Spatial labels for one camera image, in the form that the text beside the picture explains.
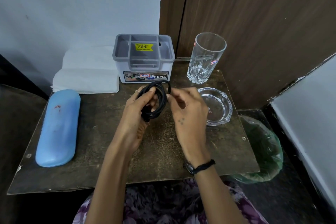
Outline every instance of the black cable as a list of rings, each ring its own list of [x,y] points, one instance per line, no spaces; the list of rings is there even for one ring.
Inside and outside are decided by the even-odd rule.
[[[142,116],[142,118],[145,122],[149,122],[150,119],[157,118],[166,106],[167,96],[166,96],[166,92],[165,92],[165,89],[164,89],[162,83],[167,83],[168,84],[167,94],[170,94],[170,91],[171,91],[170,83],[168,81],[161,80],[161,81],[152,82],[152,83],[148,84],[145,88],[143,88],[140,91],[140,93],[137,97],[137,98],[141,97],[143,94],[145,94],[147,91],[149,91],[151,87],[154,87],[154,86],[156,87],[155,94],[157,95],[157,100],[159,102],[159,106],[153,112],[151,112],[152,107],[150,105],[143,107],[143,109],[141,110],[141,116]]]

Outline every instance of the white tissue paper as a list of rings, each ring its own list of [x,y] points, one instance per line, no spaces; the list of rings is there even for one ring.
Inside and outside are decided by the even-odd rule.
[[[68,50],[63,57],[62,69],[52,81],[53,91],[72,89],[84,94],[118,92],[119,75],[112,53],[112,46]]]

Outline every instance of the hand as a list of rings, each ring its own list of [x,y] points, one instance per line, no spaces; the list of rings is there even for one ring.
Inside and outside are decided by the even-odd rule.
[[[152,111],[155,110],[157,103],[155,90],[156,88],[152,87],[138,99],[137,96],[139,93],[136,91],[126,102],[123,116],[121,117],[111,145],[118,144],[122,146],[129,157],[139,148],[145,129],[148,126],[148,123],[141,117],[142,108],[145,105],[150,105]]]
[[[193,88],[171,89],[167,94],[168,102],[175,122],[177,139],[180,142],[186,159],[198,167],[210,158],[205,146],[205,128],[208,107],[198,90]]]

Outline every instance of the white plastic container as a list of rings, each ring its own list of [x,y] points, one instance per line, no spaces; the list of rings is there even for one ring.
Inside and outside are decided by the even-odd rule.
[[[169,81],[175,54],[168,35],[119,34],[113,59],[122,83],[146,83]]]

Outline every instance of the product label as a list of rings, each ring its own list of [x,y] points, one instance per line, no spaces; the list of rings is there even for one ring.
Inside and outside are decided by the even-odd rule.
[[[169,72],[124,72],[126,82],[152,82],[168,80]]]
[[[150,51],[152,52],[153,44],[135,44],[136,51]]]
[[[219,59],[216,59],[216,60],[211,61],[211,65],[216,64],[216,63],[218,62],[218,60],[219,60]]]

